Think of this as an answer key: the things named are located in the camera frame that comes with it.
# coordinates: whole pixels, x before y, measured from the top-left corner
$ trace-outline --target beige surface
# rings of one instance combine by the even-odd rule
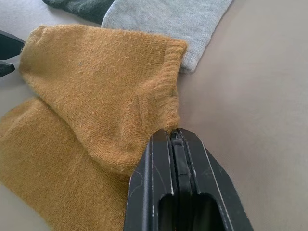
[[[24,15],[0,7],[0,19],[20,17],[0,29],[23,39],[38,22],[73,21],[19,2]],[[308,230],[307,9],[305,0],[235,0],[196,72],[179,77],[181,124],[229,172],[256,231]],[[18,74],[0,79],[0,115],[29,95]],[[25,218],[24,231],[46,230],[32,213],[0,185],[0,230],[18,231]]]

